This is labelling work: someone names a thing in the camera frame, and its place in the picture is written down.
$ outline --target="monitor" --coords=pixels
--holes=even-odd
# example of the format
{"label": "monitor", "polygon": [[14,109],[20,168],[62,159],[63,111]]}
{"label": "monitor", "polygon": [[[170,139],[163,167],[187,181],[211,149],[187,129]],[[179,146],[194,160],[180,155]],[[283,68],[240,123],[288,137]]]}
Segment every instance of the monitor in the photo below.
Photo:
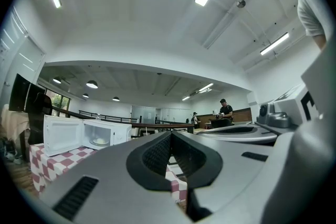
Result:
{"label": "monitor", "polygon": [[9,100],[10,111],[24,111],[30,82],[17,74]]}

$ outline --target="ceiling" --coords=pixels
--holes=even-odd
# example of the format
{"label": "ceiling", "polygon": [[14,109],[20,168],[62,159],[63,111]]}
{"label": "ceiling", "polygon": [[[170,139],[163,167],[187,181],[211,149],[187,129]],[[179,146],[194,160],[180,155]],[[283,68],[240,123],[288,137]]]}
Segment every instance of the ceiling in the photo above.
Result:
{"label": "ceiling", "polygon": [[[225,55],[244,70],[272,60],[305,35],[297,16],[297,0],[245,0],[247,5],[242,9],[236,6],[237,0],[209,0],[204,7],[195,0],[61,0],[61,9],[55,9],[52,0],[34,1],[39,16],[59,43],[75,29],[96,22],[137,22],[168,33],[163,38],[193,39],[197,46]],[[274,52],[260,55],[285,32],[290,34],[288,40]],[[123,86],[135,85],[131,73]],[[165,89],[157,90],[162,94]]]}
{"label": "ceiling", "polygon": [[[54,83],[52,79],[57,76],[61,76],[66,82]],[[98,93],[95,95],[97,99],[99,99],[99,92],[103,93],[105,90],[109,90],[175,97],[180,100],[209,84],[209,82],[169,74],[158,75],[155,72],[106,66],[43,67],[39,76],[39,80],[41,79],[78,97],[84,93],[90,95],[91,91]],[[91,90],[86,86],[86,83],[91,79],[98,83],[98,90]],[[222,92],[226,86],[213,85],[212,89],[213,92]]]}

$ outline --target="black chair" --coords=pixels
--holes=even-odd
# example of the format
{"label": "black chair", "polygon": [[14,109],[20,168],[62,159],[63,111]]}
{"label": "black chair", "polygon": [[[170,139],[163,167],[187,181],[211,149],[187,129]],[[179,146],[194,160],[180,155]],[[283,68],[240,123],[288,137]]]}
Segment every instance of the black chair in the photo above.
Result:
{"label": "black chair", "polygon": [[35,145],[43,143],[43,123],[44,115],[51,115],[52,103],[49,96],[38,93],[33,107],[28,113],[30,136],[28,138],[29,145]]}

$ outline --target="red and white checkered tablecloth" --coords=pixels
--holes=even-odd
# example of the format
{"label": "red and white checkered tablecloth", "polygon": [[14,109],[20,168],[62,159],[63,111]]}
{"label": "red and white checkered tablecloth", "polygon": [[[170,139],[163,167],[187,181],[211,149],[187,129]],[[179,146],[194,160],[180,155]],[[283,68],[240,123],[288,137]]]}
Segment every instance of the red and white checkered tablecloth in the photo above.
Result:
{"label": "red and white checkered tablecloth", "polygon": [[[91,148],[80,147],[60,155],[48,157],[44,153],[44,144],[32,145],[29,151],[33,183],[38,192],[42,192],[57,177],[96,152]],[[187,183],[179,180],[168,166],[166,179],[172,182],[173,199],[176,202],[184,201],[187,195]]]}

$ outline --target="machine vent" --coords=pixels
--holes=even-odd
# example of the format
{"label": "machine vent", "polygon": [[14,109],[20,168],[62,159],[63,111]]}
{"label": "machine vent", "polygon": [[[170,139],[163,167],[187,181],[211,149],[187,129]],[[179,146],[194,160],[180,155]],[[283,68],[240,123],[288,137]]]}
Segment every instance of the machine vent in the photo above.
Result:
{"label": "machine vent", "polygon": [[98,180],[92,177],[84,176],[73,188],[61,199],[54,207],[54,211],[66,219],[72,220],[90,193],[95,188]]}
{"label": "machine vent", "polygon": [[248,151],[242,153],[242,156],[246,157],[246,158],[250,158],[250,159],[255,159],[255,160],[261,161],[261,162],[265,162],[268,158],[267,155],[257,154],[257,153],[248,152]]}

